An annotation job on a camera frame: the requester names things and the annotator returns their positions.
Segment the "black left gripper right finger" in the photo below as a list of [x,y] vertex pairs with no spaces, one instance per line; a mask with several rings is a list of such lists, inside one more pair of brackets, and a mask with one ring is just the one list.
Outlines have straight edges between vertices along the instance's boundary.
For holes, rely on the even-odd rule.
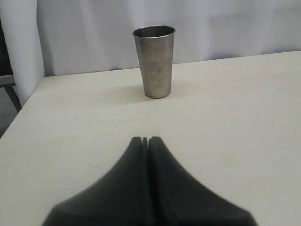
[[247,210],[198,182],[160,137],[148,146],[148,174],[158,226],[255,226]]

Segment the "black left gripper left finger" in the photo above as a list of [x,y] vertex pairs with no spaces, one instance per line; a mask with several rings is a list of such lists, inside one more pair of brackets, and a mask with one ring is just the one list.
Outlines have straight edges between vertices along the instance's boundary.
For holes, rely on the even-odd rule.
[[121,158],[101,179],[55,205],[43,225],[148,225],[146,148],[146,138],[132,138]]

